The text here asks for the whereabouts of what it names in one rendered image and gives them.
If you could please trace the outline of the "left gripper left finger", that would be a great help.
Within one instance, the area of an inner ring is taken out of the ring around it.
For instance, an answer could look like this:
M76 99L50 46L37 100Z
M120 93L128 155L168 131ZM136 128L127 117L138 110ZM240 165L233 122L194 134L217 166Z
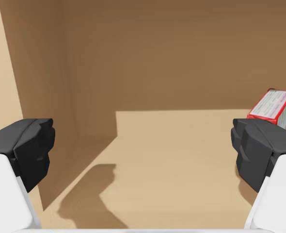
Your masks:
M47 175L54 146L51 118L28 118L0 130L0 230L40 229L28 193Z

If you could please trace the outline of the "pale wooden shelf unit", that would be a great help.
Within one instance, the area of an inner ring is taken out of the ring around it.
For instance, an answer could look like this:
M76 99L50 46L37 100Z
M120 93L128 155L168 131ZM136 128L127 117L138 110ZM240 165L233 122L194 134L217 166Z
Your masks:
M0 129L52 118L44 229L244 227L231 145L286 90L286 0L0 0Z

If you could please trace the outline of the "red and white carton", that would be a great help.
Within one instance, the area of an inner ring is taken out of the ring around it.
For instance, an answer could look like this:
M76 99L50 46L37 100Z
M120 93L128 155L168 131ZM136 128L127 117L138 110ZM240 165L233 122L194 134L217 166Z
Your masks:
M270 88L247 114L248 119L263 119L286 129L286 91Z

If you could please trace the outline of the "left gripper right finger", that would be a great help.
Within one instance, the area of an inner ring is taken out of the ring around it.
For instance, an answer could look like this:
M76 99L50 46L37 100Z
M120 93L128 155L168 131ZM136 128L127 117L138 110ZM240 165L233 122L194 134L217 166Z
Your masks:
M286 230L286 130L235 118L231 141L239 176L257 192L245 229Z

